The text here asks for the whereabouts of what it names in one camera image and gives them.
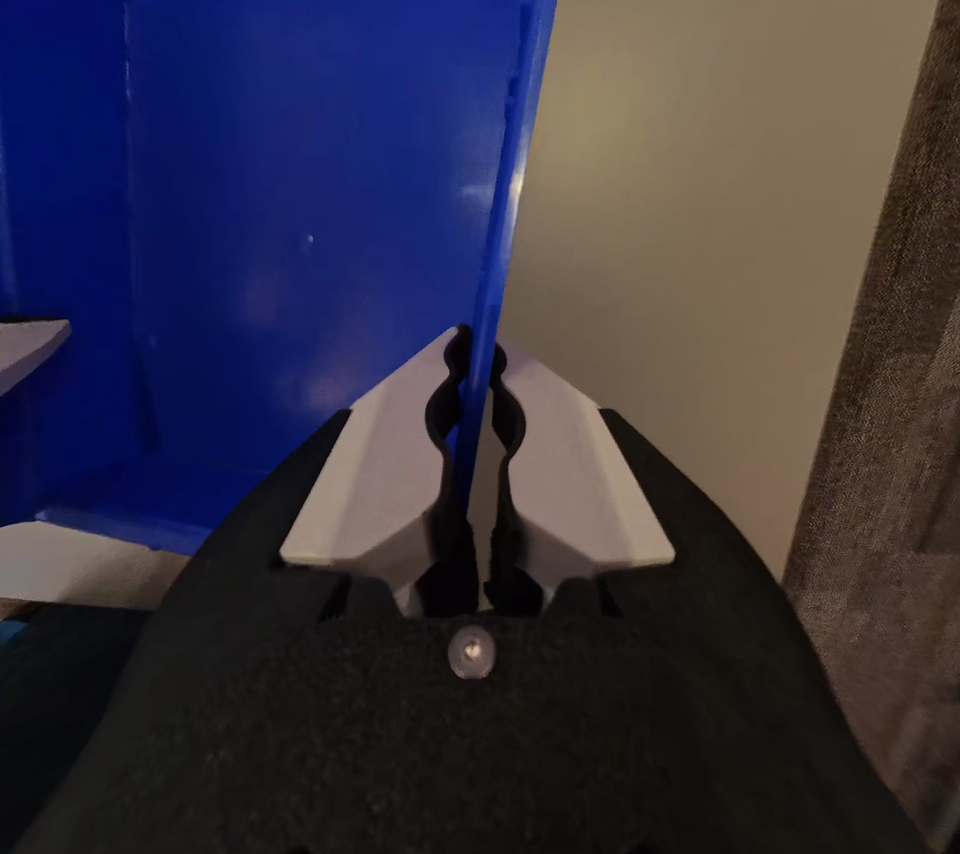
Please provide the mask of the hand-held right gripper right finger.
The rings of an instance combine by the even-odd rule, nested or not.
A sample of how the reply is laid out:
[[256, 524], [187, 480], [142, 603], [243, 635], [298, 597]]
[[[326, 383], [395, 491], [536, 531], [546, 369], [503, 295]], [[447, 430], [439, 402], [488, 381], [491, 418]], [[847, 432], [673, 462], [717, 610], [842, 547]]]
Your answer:
[[514, 346], [495, 348], [503, 448], [490, 536], [494, 610], [543, 610], [569, 580], [661, 567], [676, 552], [597, 404]]

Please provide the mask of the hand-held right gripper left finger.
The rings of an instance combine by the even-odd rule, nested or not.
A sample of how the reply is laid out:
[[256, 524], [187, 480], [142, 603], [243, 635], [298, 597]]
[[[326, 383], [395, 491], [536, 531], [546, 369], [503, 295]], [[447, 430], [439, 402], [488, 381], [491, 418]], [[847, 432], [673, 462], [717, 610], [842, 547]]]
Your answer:
[[470, 365], [466, 324], [351, 405], [286, 536], [286, 564], [378, 579], [406, 616], [474, 611], [474, 535], [448, 437]]

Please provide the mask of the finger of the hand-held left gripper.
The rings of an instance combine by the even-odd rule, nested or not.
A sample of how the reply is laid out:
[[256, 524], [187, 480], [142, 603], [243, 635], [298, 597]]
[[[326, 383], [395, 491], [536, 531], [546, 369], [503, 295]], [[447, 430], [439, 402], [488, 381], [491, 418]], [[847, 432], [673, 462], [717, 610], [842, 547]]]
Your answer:
[[70, 334], [68, 320], [1, 322], [1, 395], [48, 360]]

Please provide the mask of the blue plastic bin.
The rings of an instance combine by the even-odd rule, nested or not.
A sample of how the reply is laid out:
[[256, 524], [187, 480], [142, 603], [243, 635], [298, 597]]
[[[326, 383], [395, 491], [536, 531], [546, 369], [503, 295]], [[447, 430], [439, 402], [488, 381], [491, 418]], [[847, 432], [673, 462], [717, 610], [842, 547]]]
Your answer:
[[558, 0], [1, 0], [2, 525], [193, 553], [502, 302]]

